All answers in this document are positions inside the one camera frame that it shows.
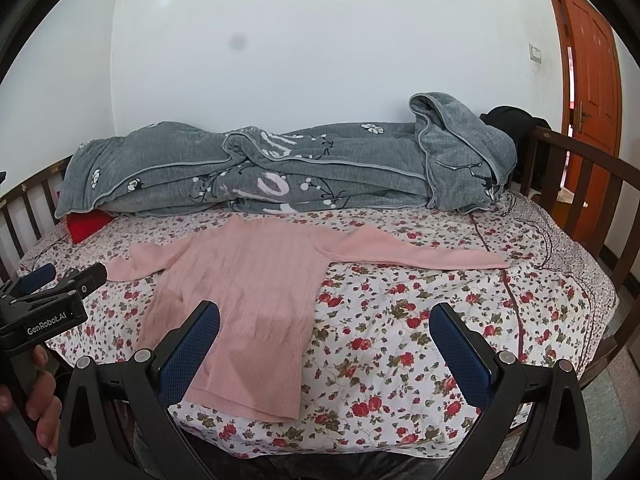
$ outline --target floral bed sheet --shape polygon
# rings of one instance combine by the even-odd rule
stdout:
[[[76,246],[59,224],[25,255],[20,272],[51,262],[60,276],[70,267],[127,256],[132,242],[166,243],[218,228],[234,214],[214,209],[183,217],[117,218]],[[419,246],[500,253],[510,266],[439,272],[332,264],[318,284],[299,420],[266,424],[190,402],[169,408],[182,428],[241,458],[374,449],[446,458],[478,412],[466,404],[431,341],[434,304],[450,303],[494,349],[507,349],[529,364],[569,359],[578,374],[593,357],[617,305],[613,286],[596,262],[518,194],[509,192],[493,210],[469,215],[406,208],[283,218],[342,230],[369,223]],[[157,277],[107,282],[85,300],[87,322],[49,345],[70,363],[85,354],[99,363],[130,358]],[[525,407],[514,423],[526,416]]]

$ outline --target human hand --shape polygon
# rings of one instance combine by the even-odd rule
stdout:
[[[44,366],[49,359],[45,349],[38,345],[31,353],[31,360],[36,366]],[[51,454],[58,452],[58,432],[60,431],[60,413],[62,403],[53,395],[56,380],[49,372],[41,371],[33,385],[31,395],[25,404],[25,411],[31,420],[37,420],[36,438],[40,445]],[[14,402],[9,388],[0,384],[0,412],[6,413]]]

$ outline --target door handle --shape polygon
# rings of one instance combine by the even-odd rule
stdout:
[[[582,132],[582,122],[584,120],[585,117],[591,117],[591,114],[588,114],[587,112],[583,112],[582,110],[584,109],[584,105],[582,104],[582,101],[580,101],[578,103],[578,107],[575,109],[574,113],[575,113],[575,131],[576,132]]]

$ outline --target folded comforter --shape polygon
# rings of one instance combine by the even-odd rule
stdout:
[[[414,123],[220,134],[162,122],[92,140],[68,165],[56,216],[94,208],[170,216],[217,203],[268,214],[489,207],[515,165],[513,141],[447,94],[416,94],[410,108]]]

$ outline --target wooden bed frame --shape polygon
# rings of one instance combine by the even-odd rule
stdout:
[[[533,175],[534,160],[536,157],[537,146],[540,142],[549,144],[549,156],[547,159],[547,166],[545,177],[543,181],[543,190],[540,196],[540,207],[545,209],[549,214],[552,213],[554,205],[556,204],[556,196],[558,189],[560,188],[560,182],[562,174],[564,172],[564,164],[566,161],[566,152],[575,153],[582,158],[582,165],[580,168],[580,177],[578,179],[577,188],[575,190],[574,202],[569,211],[567,220],[563,227],[564,231],[571,237],[574,233],[575,227],[578,223],[578,218],[582,211],[582,204],[587,192],[589,180],[591,177],[591,170],[593,165],[596,164],[610,173],[609,186],[602,207],[602,212],[598,222],[595,226],[593,234],[590,239],[584,243],[584,247],[589,251],[591,256],[597,258],[604,246],[607,233],[611,226],[613,216],[620,197],[620,191],[622,190],[623,182],[628,182],[636,189],[640,190],[640,170],[632,165],[615,158],[601,150],[580,142],[579,140],[572,139],[571,137],[545,130],[543,128],[536,128],[531,136],[530,146],[527,150],[527,158],[524,166],[523,182],[520,187],[520,192],[524,195],[528,195],[530,183]],[[9,190],[4,195],[0,196],[0,209],[7,225],[7,229],[14,244],[14,248],[18,253],[18,256],[24,256],[24,248],[22,247],[20,240],[18,239],[17,232],[15,230],[14,223],[9,212],[9,205],[17,200],[22,200],[24,207],[31,224],[31,229],[36,239],[39,240],[42,237],[42,232],[36,222],[36,217],[33,212],[33,206],[31,205],[28,197],[28,190],[37,186],[42,186],[44,191],[47,206],[54,224],[58,224],[54,216],[55,204],[49,185],[49,179],[57,174],[60,174],[62,178],[65,176],[65,170],[71,157],[64,158],[52,164],[48,168],[40,171],[39,173],[28,178],[23,183]],[[640,250],[640,206],[636,210],[636,216],[633,226],[629,233],[625,248],[622,251],[620,259],[618,260],[615,268],[612,270],[611,281],[614,284],[616,291],[620,290],[625,278],[628,276],[629,271],[633,263],[638,256]],[[0,258],[0,280],[5,281],[9,279],[10,273],[5,263]],[[635,331],[636,327],[640,324],[640,296],[636,299],[634,306],[622,322],[620,328],[612,336],[604,338],[596,354],[587,366],[580,384],[586,386],[597,375],[606,368],[607,364],[613,359],[613,357],[624,348],[629,338]]]
[[[33,234],[35,235],[36,240],[40,240],[40,238],[42,238],[42,233],[36,221],[36,217],[33,212],[33,205],[31,205],[27,192],[36,186],[42,187],[44,197],[47,201],[47,206],[49,207],[51,219],[53,220],[54,224],[58,224],[60,220],[58,220],[54,215],[56,211],[56,204],[55,202],[53,202],[53,195],[51,193],[49,179],[57,174],[60,174],[60,176],[64,179],[66,167],[68,166],[70,160],[71,157],[68,156],[67,158],[63,158],[62,160],[57,161],[55,164],[52,164],[48,168],[45,168],[44,170],[36,173],[32,177],[29,177],[23,183],[18,184],[18,186],[0,196],[0,210],[2,210],[4,222],[6,223],[7,230],[9,231],[9,235],[11,236],[11,240],[14,243],[14,248],[18,253],[18,256],[24,256],[24,248],[22,247],[20,239],[18,238],[18,233],[15,230],[14,222],[11,218],[11,213],[9,213],[9,206],[14,201],[22,199],[24,208],[27,211],[27,216],[29,217],[29,223],[31,224]],[[2,258],[0,257],[0,280],[5,282],[9,278],[10,274],[6,268],[4,261],[2,261]]]

